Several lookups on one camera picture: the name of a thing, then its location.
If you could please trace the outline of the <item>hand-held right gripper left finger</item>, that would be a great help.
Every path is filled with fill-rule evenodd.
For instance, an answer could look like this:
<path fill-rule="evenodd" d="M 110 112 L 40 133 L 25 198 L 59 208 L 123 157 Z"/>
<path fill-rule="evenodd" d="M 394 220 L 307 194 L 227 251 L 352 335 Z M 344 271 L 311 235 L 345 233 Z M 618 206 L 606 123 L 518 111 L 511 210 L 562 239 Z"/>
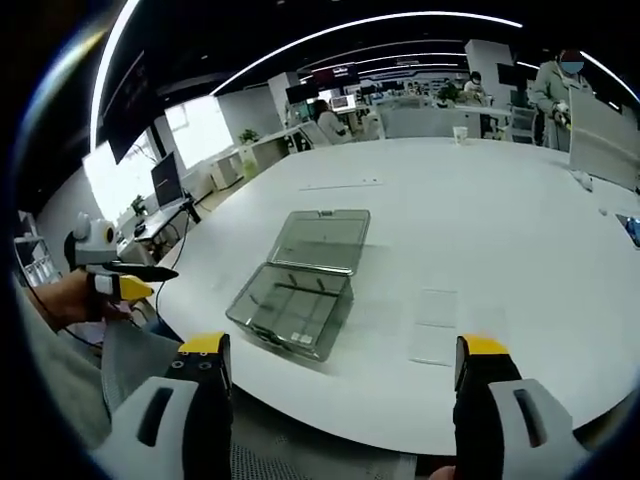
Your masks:
<path fill-rule="evenodd" d="M 115 411 L 92 458 L 111 479 L 230 479 L 231 397 L 230 336 L 197 336 Z"/>

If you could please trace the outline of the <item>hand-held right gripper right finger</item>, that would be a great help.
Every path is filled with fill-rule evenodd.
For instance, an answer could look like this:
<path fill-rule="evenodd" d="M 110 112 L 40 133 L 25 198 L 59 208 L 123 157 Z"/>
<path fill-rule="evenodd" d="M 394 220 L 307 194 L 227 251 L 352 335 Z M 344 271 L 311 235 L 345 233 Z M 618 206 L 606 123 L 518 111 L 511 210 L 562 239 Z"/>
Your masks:
<path fill-rule="evenodd" d="M 573 458 L 572 418 L 538 381 L 522 377 L 507 348 L 457 337 L 453 422 L 459 458 Z"/>

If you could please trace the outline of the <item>person's left hand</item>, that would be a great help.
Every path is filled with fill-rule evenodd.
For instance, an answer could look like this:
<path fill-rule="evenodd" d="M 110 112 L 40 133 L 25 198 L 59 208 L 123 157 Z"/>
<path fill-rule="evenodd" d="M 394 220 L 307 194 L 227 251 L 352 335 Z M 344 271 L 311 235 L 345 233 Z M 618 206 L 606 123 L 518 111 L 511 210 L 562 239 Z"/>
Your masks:
<path fill-rule="evenodd" d="M 54 332 L 70 325 L 98 322 L 107 317 L 108 304 L 98 298 L 90 288 L 89 275 L 80 269 L 55 283 L 32 287 L 28 296 Z"/>

